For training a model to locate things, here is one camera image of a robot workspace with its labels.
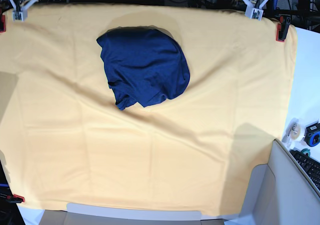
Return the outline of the blue long-sleeve shirt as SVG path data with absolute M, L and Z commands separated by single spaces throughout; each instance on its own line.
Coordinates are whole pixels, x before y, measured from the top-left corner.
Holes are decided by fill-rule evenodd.
M 124 110 L 180 96 L 190 82 L 190 70 L 180 45 L 151 27 L 118 27 L 97 38 L 100 57 L 115 105 Z

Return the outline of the red clamp top left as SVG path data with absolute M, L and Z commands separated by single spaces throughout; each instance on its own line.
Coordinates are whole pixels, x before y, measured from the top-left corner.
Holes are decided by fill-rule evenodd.
M 6 31 L 6 16 L 3 14 L 3 10 L 0 8 L 0 33 Z

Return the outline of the red clamp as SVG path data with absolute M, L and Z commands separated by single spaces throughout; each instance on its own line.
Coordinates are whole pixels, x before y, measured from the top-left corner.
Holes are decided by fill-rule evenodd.
M 3 14 L 3 10 L 0 8 L 0 33 L 6 31 L 6 16 Z
M 20 204 L 25 202 L 25 198 L 23 196 L 19 196 L 16 194 L 5 195 L 4 198 L 10 204 Z
M 291 25 L 292 18 L 289 15 L 282 15 L 279 18 L 279 23 L 276 29 L 276 41 L 284 42 L 287 38 L 287 34 Z

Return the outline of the red clamp top right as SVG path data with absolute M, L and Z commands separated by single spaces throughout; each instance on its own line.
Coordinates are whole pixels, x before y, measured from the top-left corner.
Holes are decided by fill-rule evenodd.
M 291 25 L 292 18 L 289 15 L 282 15 L 279 18 L 279 23 L 276 29 L 276 41 L 284 42 L 287 38 L 287 34 Z

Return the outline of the clear tape roll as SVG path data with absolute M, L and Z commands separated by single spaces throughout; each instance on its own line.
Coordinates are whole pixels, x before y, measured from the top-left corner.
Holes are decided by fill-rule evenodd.
M 307 129 L 297 118 L 293 118 L 285 130 L 282 142 L 288 146 L 292 142 L 301 142 L 306 137 Z

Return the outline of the yellow table cloth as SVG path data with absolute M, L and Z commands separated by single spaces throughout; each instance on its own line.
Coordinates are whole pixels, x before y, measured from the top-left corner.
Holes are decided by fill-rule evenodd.
M 69 203 L 238 214 L 252 170 L 285 129 L 298 34 L 242 12 L 185 7 L 36 5 L 5 13 L 0 35 L 0 160 L 30 209 Z M 157 28 L 181 46 L 186 91 L 119 110 L 97 38 Z

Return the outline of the blue tape measure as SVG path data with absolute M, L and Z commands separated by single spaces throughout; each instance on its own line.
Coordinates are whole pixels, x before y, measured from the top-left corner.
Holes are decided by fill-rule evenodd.
M 315 122 L 306 127 L 304 141 L 309 147 L 315 147 L 320 143 L 319 122 Z

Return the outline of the green tape roll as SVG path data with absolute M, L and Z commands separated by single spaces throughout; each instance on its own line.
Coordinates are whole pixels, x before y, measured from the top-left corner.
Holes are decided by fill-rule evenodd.
M 311 155 L 311 151 L 308 148 L 304 148 L 300 151 L 301 154 L 303 154 L 304 156 L 309 157 Z

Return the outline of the black keyboard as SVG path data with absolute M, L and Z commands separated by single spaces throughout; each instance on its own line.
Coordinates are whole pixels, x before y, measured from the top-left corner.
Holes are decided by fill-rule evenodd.
M 320 163 L 298 150 L 290 150 L 290 157 L 302 178 L 320 196 Z

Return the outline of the red clamp bottom left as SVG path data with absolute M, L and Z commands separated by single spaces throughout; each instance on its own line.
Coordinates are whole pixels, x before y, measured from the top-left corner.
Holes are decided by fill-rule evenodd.
M 5 195 L 4 198 L 10 204 L 20 204 L 25 202 L 25 198 L 23 196 L 19 196 L 16 194 Z

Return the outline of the white cardboard box right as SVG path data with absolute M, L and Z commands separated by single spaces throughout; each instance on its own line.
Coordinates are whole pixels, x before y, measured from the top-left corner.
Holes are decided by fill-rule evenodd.
M 267 164 L 256 166 L 239 214 L 240 225 L 318 225 L 320 191 L 275 139 Z

